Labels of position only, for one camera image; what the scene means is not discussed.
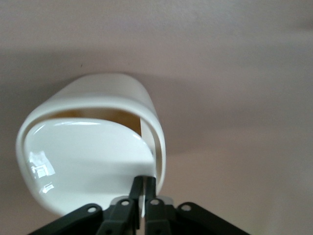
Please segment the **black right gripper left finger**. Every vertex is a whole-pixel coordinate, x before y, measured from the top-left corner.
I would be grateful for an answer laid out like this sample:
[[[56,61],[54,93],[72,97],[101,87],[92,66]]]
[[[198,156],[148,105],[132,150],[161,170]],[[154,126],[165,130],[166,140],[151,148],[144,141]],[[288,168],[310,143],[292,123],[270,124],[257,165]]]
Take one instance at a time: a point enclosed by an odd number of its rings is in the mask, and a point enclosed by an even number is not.
[[[143,183],[143,176],[135,177],[129,195],[114,198],[106,210],[98,204],[86,204],[31,234],[135,235],[140,226],[139,198]]]

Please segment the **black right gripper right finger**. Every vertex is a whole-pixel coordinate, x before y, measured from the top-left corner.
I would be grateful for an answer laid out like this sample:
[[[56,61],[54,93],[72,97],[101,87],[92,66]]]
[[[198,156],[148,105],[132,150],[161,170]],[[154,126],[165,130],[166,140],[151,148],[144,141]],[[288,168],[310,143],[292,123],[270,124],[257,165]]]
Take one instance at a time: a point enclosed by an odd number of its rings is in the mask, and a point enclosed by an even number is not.
[[[185,202],[174,207],[171,199],[157,197],[156,179],[146,178],[146,235],[244,235],[245,231],[203,207]]]

